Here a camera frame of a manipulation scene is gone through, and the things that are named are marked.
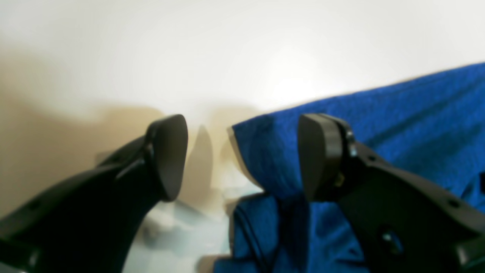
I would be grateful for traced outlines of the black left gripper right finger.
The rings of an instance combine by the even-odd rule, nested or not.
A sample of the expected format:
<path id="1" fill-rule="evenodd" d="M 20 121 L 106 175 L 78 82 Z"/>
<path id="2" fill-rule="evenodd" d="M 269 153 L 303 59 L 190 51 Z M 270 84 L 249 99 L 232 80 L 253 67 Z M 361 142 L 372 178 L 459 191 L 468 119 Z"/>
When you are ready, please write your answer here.
<path id="1" fill-rule="evenodd" d="M 483 273 L 484 214 L 357 142 L 333 116 L 299 117 L 305 198 L 337 204 L 373 273 Z"/>

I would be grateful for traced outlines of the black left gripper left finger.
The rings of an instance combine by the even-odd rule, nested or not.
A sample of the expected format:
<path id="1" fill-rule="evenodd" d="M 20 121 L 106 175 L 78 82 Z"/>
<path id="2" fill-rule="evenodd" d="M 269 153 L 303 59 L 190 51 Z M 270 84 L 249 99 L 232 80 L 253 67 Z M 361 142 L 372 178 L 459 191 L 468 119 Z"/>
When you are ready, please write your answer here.
<path id="1" fill-rule="evenodd" d="M 184 116 L 167 116 L 38 194 L 1 219 L 1 272 L 121 273 L 147 213 L 178 197 L 187 149 Z"/>

